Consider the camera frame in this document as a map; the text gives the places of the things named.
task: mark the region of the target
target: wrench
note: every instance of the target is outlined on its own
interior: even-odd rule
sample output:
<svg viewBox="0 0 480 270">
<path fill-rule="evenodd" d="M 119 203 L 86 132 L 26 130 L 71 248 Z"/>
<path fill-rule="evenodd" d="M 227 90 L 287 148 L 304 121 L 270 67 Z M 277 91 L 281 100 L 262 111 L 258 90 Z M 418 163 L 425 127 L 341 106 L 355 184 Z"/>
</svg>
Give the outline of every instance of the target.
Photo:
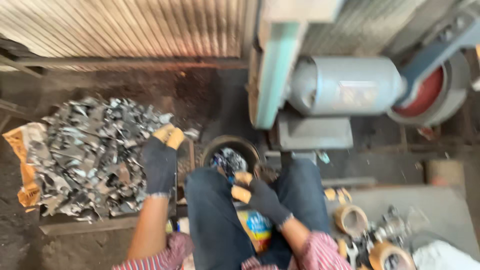
<svg viewBox="0 0 480 270">
<path fill-rule="evenodd" d="M 359 254 L 359 250 L 357 248 L 357 245 L 352 242 L 352 248 L 347 246 L 347 255 L 348 258 L 350 259 L 350 266 L 352 267 L 352 270 L 357 269 L 357 255 Z"/>
</svg>

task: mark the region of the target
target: leg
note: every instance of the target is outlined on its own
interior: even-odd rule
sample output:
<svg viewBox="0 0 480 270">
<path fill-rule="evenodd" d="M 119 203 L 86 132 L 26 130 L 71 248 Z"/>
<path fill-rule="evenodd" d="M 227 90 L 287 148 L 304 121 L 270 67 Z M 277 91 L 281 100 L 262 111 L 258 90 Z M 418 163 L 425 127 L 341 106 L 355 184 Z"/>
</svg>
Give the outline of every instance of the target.
<svg viewBox="0 0 480 270">
<path fill-rule="evenodd" d="M 310 160 L 292 160 L 274 182 L 273 189 L 280 203 L 308 229 L 330 233 L 320 171 Z M 262 263 L 277 264 L 280 269 L 286 269 L 291 256 L 291 249 L 282 234 L 273 230 L 269 249 L 260 257 Z"/>
<path fill-rule="evenodd" d="M 233 207 L 231 184 L 215 169 L 196 169 L 186 179 L 190 235 L 197 270 L 240 269 L 255 255 Z"/>
</svg>

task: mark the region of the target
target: black and yellow work glove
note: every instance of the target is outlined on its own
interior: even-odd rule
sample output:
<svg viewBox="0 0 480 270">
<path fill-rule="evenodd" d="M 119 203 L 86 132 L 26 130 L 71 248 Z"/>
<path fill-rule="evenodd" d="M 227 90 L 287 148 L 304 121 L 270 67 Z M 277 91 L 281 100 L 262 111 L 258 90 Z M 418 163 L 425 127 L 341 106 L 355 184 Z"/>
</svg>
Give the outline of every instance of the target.
<svg viewBox="0 0 480 270">
<path fill-rule="evenodd" d="M 247 185 L 248 189 L 233 185 L 232 196 L 268 217 L 277 227 L 293 217 L 265 181 L 254 178 L 249 172 L 235 173 L 235 180 Z"/>
<path fill-rule="evenodd" d="M 149 196 L 169 197 L 175 184 L 177 149 L 183 141 L 183 132 L 166 124 L 148 138 L 142 151 L 144 172 Z"/>
</svg>

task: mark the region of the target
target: person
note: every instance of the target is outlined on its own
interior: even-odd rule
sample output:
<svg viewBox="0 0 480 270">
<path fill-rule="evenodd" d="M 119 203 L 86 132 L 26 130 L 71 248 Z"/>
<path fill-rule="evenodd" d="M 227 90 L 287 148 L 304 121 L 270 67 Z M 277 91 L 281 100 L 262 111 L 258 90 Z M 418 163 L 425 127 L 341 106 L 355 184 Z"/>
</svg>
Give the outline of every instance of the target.
<svg viewBox="0 0 480 270">
<path fill-rule="evenodd" d="M 293 160 L 271 186 L 249 173 L 237 173 L 237 181 L 243 182 L 248 192 L 232 186 L 214 168 L 196 169 L 186 178 L 191 238 L 183 233 L 166 234 L 168 197 L 182 140 L 182 131 L 169 124 L 145 144 L 148 196 L 127 258 L 113 269 L 174 270 L 191 252 L 197 270 L 350 269 L 329 236 L 320 172 L 310 160 Z M 275 225 L 265 252 L 255 253 L 237 217 L 233 197 L 244 200 Z"/>
</svg>

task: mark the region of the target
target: gray motor housing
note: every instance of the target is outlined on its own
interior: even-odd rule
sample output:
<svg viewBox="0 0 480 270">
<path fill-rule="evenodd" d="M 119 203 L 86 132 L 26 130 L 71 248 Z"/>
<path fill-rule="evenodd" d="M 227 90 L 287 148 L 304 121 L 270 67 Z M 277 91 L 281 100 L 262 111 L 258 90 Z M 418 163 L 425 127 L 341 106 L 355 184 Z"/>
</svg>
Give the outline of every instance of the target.
<svg viewBox="0 0 480 270">
<path fill-rule="evenodd" d="M 390 110 L 405 87 L 386 57 L 309 57 L 296 65 L 288 101 L 306 116 L 373 115 Z"/>
</svg>

